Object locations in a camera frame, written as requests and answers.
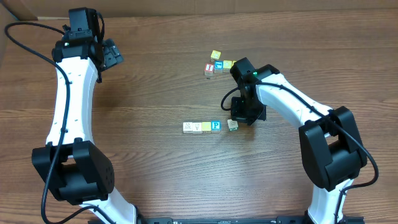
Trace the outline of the red letter wooden block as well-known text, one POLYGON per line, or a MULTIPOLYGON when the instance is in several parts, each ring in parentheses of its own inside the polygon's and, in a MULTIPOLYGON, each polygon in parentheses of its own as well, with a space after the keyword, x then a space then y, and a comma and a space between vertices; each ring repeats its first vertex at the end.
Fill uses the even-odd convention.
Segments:
POLYGON ((193 126, 193 128, 192 128, 192 133, 194 133, 194 134, 201 134, 203 131, 202 131, 202 123, 200 123, 200 122, 193 122, 192 123, 192 126, 193 126))

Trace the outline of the blue P wooden block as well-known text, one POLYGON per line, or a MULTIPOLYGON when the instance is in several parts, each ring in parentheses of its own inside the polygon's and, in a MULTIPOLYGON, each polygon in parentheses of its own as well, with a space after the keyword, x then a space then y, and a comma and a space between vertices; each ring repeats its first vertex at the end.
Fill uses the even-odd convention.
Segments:
POLYGON ((211 132, 212 133, 221 132, 221 121, 211 121, 211 132))

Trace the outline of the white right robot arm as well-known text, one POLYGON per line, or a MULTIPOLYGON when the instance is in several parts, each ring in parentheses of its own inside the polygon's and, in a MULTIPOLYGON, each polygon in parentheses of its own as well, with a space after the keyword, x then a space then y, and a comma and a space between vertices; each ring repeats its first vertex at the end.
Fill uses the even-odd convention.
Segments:
POLYGON ((247 58, 230 69, 240 91, 231 100, 231 118, 252 125, 276 110, 298 129, 303 168, 313 183, 307 223, 344 223, 346 190, 367 164, 352 112, 332 109, 291 85, 272 65, 254 68, 247 58))

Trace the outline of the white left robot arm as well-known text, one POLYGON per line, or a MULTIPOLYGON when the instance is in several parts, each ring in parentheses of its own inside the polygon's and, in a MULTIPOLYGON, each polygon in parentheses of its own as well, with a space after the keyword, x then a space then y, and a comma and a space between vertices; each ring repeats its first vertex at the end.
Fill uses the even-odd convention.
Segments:
POLYGON ((111 39, 104 39, 103 18, 86 7, 68 12, 70 25, 55 44, 57 95, 52 127, 44 147, 32 151, 32 163, 47 195, 92 211, 103 223, 136 223, 137 209, 115 188, 111 161, 95 146, 91 128, 93 93, 101 72, 123 61, 111 39))

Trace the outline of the green Z wooden block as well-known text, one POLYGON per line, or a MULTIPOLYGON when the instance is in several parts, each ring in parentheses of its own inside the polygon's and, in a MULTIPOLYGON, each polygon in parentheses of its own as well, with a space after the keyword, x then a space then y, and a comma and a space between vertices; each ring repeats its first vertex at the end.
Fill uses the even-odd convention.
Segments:
POLYGON ((237 122, 237 121, 234 121, 234 120, 232 120, 232 119, 228 119, 228 120, 227 120, 227 123, 228 123, 228 129, 229 129, 229 131, 236 131, 236 130, 239 129, 239 125, 238 125, 238 122, 237 122))

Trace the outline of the white M wooden block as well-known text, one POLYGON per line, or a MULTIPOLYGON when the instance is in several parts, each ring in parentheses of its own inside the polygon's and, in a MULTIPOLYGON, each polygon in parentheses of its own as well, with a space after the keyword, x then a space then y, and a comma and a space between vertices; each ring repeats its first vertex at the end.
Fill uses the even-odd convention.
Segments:
POLYGON ((192 132, 193 132, 193 123, 183 122, 183 133, 192 133, 192 132))

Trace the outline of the yellow front wooden block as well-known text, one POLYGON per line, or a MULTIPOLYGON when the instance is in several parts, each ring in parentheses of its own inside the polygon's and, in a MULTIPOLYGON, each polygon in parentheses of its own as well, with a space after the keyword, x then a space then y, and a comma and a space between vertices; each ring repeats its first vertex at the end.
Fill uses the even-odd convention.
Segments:
POLYGON ((211 133, 211 122, 205 121, 201 123, 202 133, 211 133))

